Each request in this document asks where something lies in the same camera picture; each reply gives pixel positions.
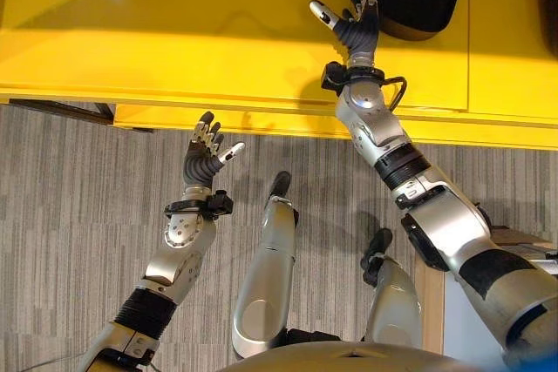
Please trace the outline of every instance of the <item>black bracket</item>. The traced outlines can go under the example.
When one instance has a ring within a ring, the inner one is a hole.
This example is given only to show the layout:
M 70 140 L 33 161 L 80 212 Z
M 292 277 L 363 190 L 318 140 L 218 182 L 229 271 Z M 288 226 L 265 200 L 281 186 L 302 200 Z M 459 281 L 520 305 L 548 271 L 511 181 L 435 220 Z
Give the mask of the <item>black bracket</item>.
M 227 196 L 227 191 L 216 191 L 206 200 L 179 200 L 165 206 L 165 215 L 171 218 L 174 213 L 189 213 L 197 210 L 205 218 L 217 220 L 221 215 L 233 213 L 235 203 Z
M 323 68 L 321 86 L 322 89 L 327 91 L 334 91 L 337 97 L 339 97 L 345 85 L 365 79 L 380 86 L 393 85 L 395 83 L 401 84 L 401 87 L 393 96 L 389 106 L 390 111 L 395 111 L 395 108 L 397 108 L 407 90 L 407 80 L 403 76 L 385 78 L 384 72 L 376 67 L 353 66 L 347 68 L 346 65 L 342 65 L 337 61 L 331 61 Z
M 322 89 L 334 91 L 339 96 L 345 85 L 363 78 L 371 79 L 379 85 L 383 85 L 385 82 L 384 72 L 375 67 L 350 67 L 347 69 L 346 65 L 331 61 L 323 68 Z
M 112 113 L 111 108 L 107 104 L 102 103 L 95 103 L 98 112 L 52 100 L 10 99 L 8 104 L 20 108 L 30 109 L 32 111 L 58 115 L 59 117 L 93 122 L 95 124 L 112 125 L 114 123 L 114 114 Z M 149 128 L 133 129 L 140 132 L 153 132 L 153 130 Z
M 432 244 L 426 233 L 422 230 L 422 228 L 420 228 L 419 224 L 411 215 L 407 214 L 401 220 L 401 225 L 407 232 L 409 241 L 413 247 L 415 247 L 418 255 L 427 266 L 433 267 L 436 270 L 441 270 L 442 272 L 450 270 L 442 259 L 442 256 L 440 256 L 436 247 Z

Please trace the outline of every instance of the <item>robot forearm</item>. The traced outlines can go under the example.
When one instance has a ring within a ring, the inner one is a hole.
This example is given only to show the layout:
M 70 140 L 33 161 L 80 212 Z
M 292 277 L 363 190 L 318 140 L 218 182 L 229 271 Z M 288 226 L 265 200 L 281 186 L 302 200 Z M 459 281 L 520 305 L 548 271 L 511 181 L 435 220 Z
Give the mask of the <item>robot forearm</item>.
M 168 205 L 162 246 L 147 265 L 132 295 L 82 357 L 79 371 L 130 370 L 151 362 L 174 310 L 184 301 L 215 238 L 214 221 L 232 213 L 225 191 L 212 194 L 213 177 L 244 148 L 236 143 L 218 152 L 223 140 L 206 112 L 194 129 L 184 160 L 186 190 Z
M 412 145 L 379 85 L 347 84 L 336 115 L 405 211 L 402 224 L 418 253 L 429 266 L 452 271 L 502 347 L 555 347 L 558 282 L 490 240 L 482 214 Z
M 206 201 L 211 190 L 190 187 L 180 202 Z M 109 322 L 87 353 L 78 370 L 114 370 L 147 365 L 159 338 L 195 283 L 205 252 L 215 237 L 215 224 L 199 207 L 167 208 L 170 217 L 164 242 L 147 265 L 132 295 Z

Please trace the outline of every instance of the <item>robot finger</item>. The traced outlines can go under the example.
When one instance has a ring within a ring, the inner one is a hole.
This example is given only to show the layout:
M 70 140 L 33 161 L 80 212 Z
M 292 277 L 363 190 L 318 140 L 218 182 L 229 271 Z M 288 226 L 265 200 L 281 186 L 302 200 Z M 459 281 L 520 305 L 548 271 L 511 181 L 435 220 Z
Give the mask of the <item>robot finger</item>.
M 362 1 L 361 0 L 350 0 L 350 2 L 355 7 L 355 10 L 357 11 L 357 14 L 360 16 L 360 14 L 363 11 Z
M 194 127 L 194 134 L 192 135 L 192 142 L 197 143 L 203 137 L 203 129 L 206 126 L 206 123 L 203 121 L 198 122 Z
M 328 8 L 319 0 L 312 0 L 310 2 L 310 10 L 325 26 L 333 30 L 335 25 L 341 19 L 333 10 Z
M 219 128 L 221 128 L 221 123 L 215 122 L 211 127 L 211 130 L 209 130 L 209 133 L 215 135 L 219 131 Z
M 241 152 L 242 150 L 244 150 L 244 147 L 246 146 L 246 144 L 244 144 L 243 142 L 238 142 L 234 145 L 232 145 L 231 147 L 229 147 L 228 149 L 220 152 L 217 155 L 217 158 L 219 159 L 219 161 L 224 165 L 226 164 L 228 161 L 234 159 L 239 152 Z
M 343 19 L 349 22 L 353 22 L 355 17 L 352 16 L 352 13 L 348 9 L 343 9 Z
M 223 142 L 224 139 L 225 139 L 225 136 L 223 134 L 218 134 L 217 137 L 215 137 L 215 140 L 213 141 L 213 144 L 211 145 L 211 153 L 213 155 L 217 154 L 217 151 L 219 150 L 219 147 L 221 146 L 221 143 Z
M 215 118 L 214 114 L 211 111 L 207 111 L 206 113 L 201 115 L 200 122 L 209 125 L 211 124 L 214 118 Z

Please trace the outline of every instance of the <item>gray carpet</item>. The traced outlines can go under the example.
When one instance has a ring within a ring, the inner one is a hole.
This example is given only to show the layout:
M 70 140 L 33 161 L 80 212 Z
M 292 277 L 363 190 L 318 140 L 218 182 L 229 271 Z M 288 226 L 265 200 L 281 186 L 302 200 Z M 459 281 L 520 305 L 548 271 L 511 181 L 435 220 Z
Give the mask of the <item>gray carpet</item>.
M 187 132 L 145 134 L 0 107 L 0 369 L 83 352 L 133 290 L 180 197 Z M 297 261 L 289 325 L 359 339 L 372 291 L 360 252 L 379 226 L 414 252 L 377 175 L 348 141 L 228 135 L 247 149 L 216 186 L 235 199 L 194 291 L 163 335 L 163 371 L 234 361 L 230 318 L 275 173 L 293 173 Z M 493 222 L 558 241 L 558 153 L 423 145 Z M 41 371 L 74 370 L 77 358 Z

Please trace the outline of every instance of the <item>black rubber joint cover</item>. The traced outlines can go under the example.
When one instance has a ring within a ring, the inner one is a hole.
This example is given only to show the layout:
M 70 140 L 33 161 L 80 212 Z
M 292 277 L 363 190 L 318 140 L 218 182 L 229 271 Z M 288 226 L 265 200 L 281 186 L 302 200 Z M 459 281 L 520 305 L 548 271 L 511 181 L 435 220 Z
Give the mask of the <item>black rubber joint cover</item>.
M 374 165 L 380 178 L 391 190 L 428 167 L 428 160 L 410 143 L 385 154 Z
M 114 322 L 159 340 L 175 309 L 174 302 L 147 289 L 135 289 Z
M 187 185 L 204 185 L 211 188 L 213 177 L 223 166 L 217 156 L 212 156 L 211 159 L 186 159 L 184 180 Z

